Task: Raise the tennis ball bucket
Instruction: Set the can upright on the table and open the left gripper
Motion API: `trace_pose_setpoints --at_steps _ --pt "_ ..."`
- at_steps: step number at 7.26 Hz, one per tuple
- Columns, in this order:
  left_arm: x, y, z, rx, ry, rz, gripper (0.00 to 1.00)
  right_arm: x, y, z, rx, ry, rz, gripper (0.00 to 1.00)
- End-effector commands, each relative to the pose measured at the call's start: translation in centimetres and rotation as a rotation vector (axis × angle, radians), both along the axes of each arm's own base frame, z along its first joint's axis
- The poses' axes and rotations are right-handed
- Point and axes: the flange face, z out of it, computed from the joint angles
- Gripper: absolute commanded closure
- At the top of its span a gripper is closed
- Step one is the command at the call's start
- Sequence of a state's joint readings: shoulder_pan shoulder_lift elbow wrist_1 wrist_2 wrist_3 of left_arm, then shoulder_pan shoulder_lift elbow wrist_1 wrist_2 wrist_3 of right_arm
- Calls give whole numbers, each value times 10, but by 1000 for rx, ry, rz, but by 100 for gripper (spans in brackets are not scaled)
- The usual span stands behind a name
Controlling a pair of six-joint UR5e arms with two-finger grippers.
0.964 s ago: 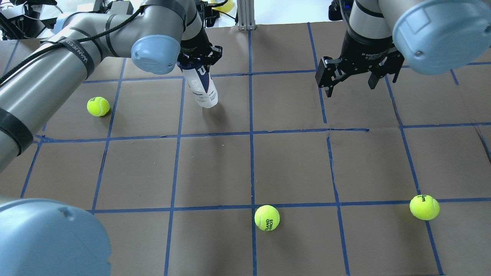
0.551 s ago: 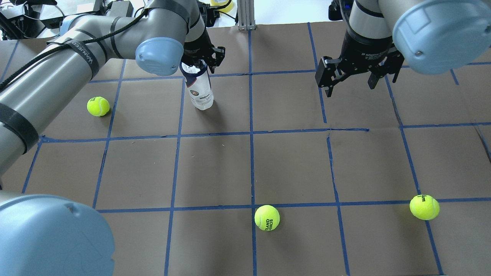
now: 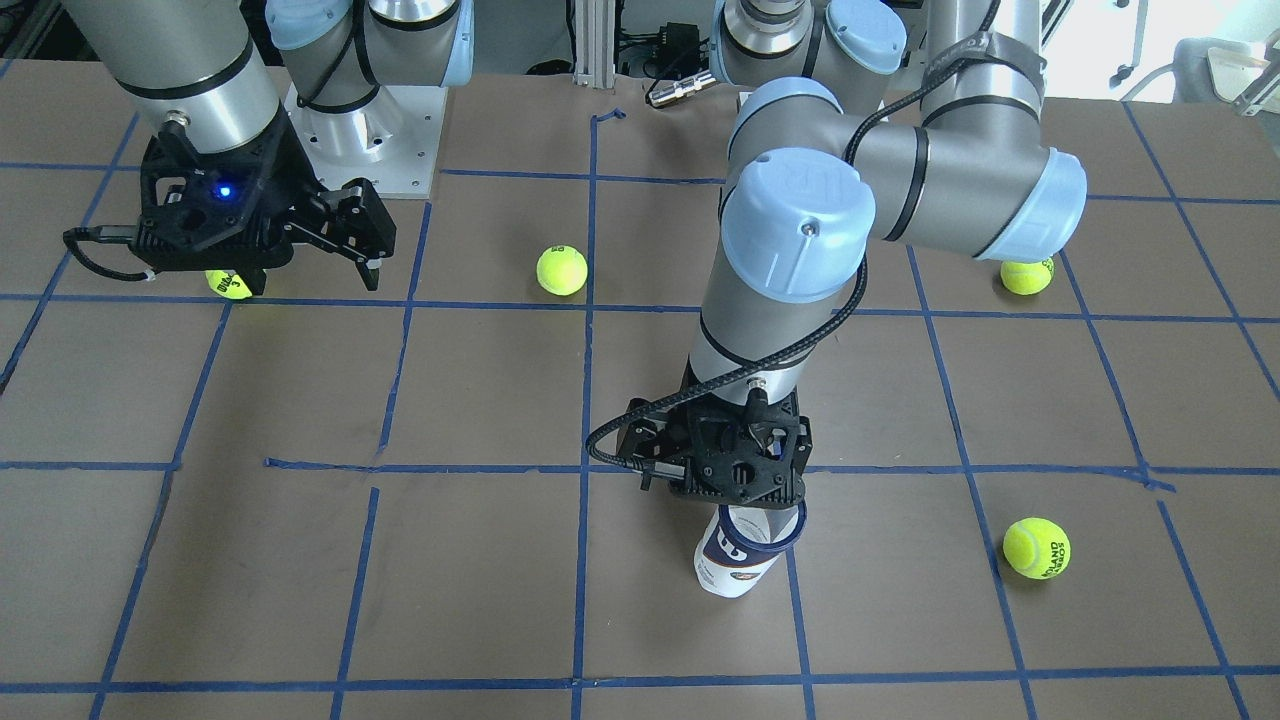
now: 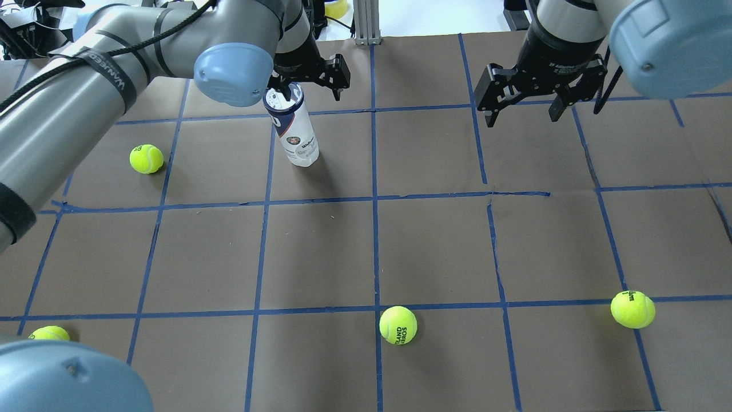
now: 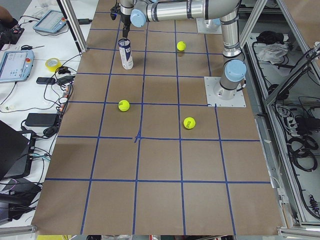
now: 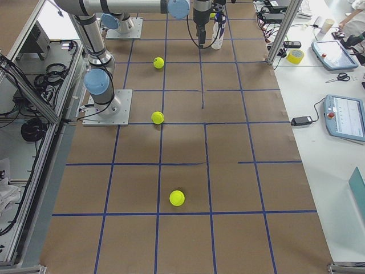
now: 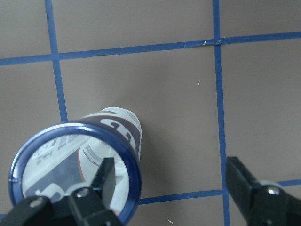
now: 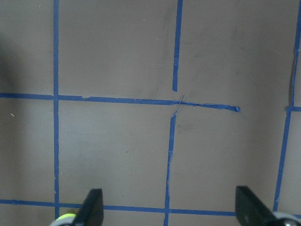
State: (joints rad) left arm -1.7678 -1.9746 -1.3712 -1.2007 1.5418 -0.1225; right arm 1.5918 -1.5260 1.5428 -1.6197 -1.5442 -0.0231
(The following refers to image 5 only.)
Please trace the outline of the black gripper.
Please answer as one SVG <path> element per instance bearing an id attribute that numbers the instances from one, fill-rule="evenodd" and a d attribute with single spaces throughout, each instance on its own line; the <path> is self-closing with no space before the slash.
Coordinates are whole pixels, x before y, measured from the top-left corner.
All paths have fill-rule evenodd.
<path id="1" fill-rule="evenodd" d="M 130 24 L 131 24 L 130 15 L 126 15 L 121 12 L 120 17 L 121 17 L 121 21 L 124 24 L 122 28 L 122 37 L 124 39 L 127 39 L 130 32 Z"/>

